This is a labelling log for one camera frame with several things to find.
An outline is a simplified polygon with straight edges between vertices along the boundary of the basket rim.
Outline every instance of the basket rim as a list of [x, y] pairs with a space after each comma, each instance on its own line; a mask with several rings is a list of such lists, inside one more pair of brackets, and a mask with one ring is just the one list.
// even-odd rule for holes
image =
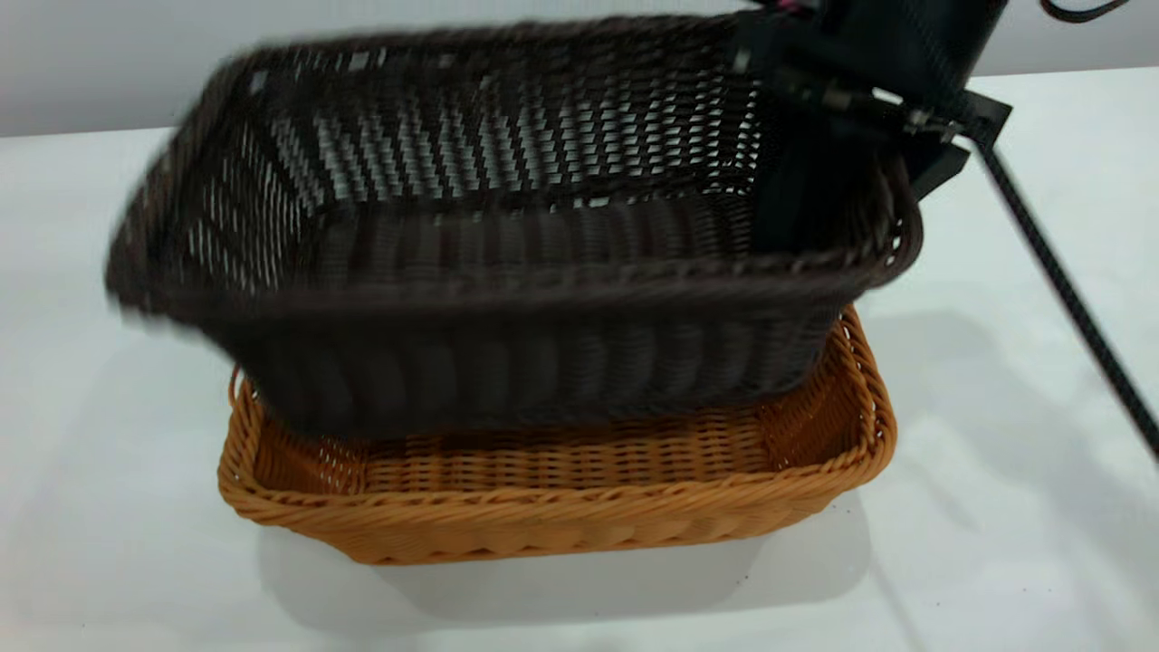
[[[695, 495], [695, 513], [719, 513], [765, 505], [770, 500], [839, 493], [876, 477], [889, 464], [897, 441], [897, 423], [889, 394], [852, 307], [843, 312], [841, 325], [848, 346], [840, 347], [839, 365], [853, 381], [852, 389], [859, 402], [872, 411], [873, 418], [860, 420], [861, 433], [855, 447], [818, 464], [735, 474], [710, 482], [588, 490], [503, 488], [480, 492], [362, 495], [276, 491], [263, 488], [253, 475], [265, 417], [256, 402], [246, 400], [241, 394], [253, 390], [247, 381], [239, 386], [235, 371], [229, 382], [229, 403], [234, 410], [218, 468], [219, 491], [225, 501], [246, 518], [263, 525], [287, 527], [307, 521], [312, 530], [357, 527], [360, 519], [351, 513], [367, 510], [374, 512], [373, 520], [378, 526], [614, 519], [621, 506], [630, 506], [633, 520], [640, 521], [642, 504], [668, 501], [677, 496]], [[560, 508], [564, 505], [569, 507], [568, 515], [561, 518]], [[431, 507], [435, 506], [438, 507], [437, 513], [432, 513]], [[517, 515], [512, 514], [512, 506], [518, 508]], [[665, 513], [664, 518], [670, 519], [671, 513]]]
[[[539, 310], [622, 308], [624, 305], [650, 309], [685, 301], [705, 308], [748, 308], [770, 300], [816, 300], [823, 295], [844, 305], [860, 291], [895, 278], [912, 264], [923, 239], [916, 203], [897, 208], [898, 222], [892, 226], [901, 242], [870, 255], [860, 255], [857, 247], [844, 247], [796, 255], [755, 254], [743, 261], [686, 258], [628, 265], [610, 263], [596, 273], [578, 268], [530, 270], [500, 278], [496, 286], [480, 286], [469, 277], [449, 274], [430, 283], [373, 283], [338, 291], [291, 285], [256, 296], [235, 295], [220, 287], [182, 286], [166, 274], [152, 272], [147, 251], [163, 240], [159, 233], [167, 232], [167, 225], [176, 221], [192, 170], [203, 156], [212, 153], [212, 144], [231, 124], [239, 102], [245, 101], [245, 81], [276, 61], [320, 53], [348, 52], [352, 56], [386, 46], [471, 46], [503, 39], [541, 42], [588, 34], [651, 32], [657, 28], [678, 31], [693, 27], [729, 27], [751, 13], [757, 10], [393, 31], [267, 44], [241, 52], [214, 72], [123, 211], [105, 262], [105, 288], [123, 308], [194, 325], [371, 314], [429, 317], [486, 312], [518, 315]], [[851, 290], [854, 285], [859, 290]]]

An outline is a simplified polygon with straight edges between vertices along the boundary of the white table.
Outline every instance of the white table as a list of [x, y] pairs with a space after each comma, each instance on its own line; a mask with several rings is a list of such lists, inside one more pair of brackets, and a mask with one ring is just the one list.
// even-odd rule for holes
[[[979, 79], [1159, 402], [1159, 68]], [[0, 650], [1157, 650], [1154, 463], [977, 162], [860, 303], [892, 466], [750, 541], [363, 567], [218, 497], [229, 364], [123, 323], [108, 234], [163, 130], [0, 140]]]

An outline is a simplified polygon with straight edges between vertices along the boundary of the dark brown wicker basket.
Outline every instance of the dark brown wicker basket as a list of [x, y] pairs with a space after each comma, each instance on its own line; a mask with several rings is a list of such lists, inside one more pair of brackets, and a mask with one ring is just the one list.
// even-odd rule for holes
[[252, 52], [150, 170], [107, 285], [206, 334], [301, 432], [574, 424], [789, 390], [841, 307], [912, 262], [920, 217], [901, 159], [872, 154], [810, 250], [750, 251], [772, 118], [727, 60], [736, 24]]

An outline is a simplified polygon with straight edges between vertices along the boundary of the white wall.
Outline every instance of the white wall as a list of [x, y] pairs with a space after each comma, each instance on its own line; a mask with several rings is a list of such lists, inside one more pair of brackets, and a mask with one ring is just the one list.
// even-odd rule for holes
[[[0, 0], [0, 135], [172, 124], [221, 57], [262, 38], [745, 6], [735, 0]], [[1086, 25], [1051, 21], [1037, 0], [1011, 0], [977, 72], [1156, 65], [1157, 29], [1153, 0], [1136, 0]]]

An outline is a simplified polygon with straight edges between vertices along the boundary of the basket weave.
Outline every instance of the basket weave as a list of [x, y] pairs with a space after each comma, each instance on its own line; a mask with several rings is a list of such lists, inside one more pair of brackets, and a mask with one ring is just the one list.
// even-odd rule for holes
[[218, 482], [238, 514], [365, 564], [425, 564], [761, 535], [873, 479], [896, 424], [855, 313], [800, 390], [759, 408], [610, 430], [296, 437], [231, 383]]
[[751, 252], [758, 154], [792, 125], [734, 71], [737, 24], [248, 53], [146, 176], [107, 285], [205, 332], [302, 433], [592, 425], [782, 394], [841, 307], [913, 261], [921, 225], [902, 160], [867, 151], [801, 250]]

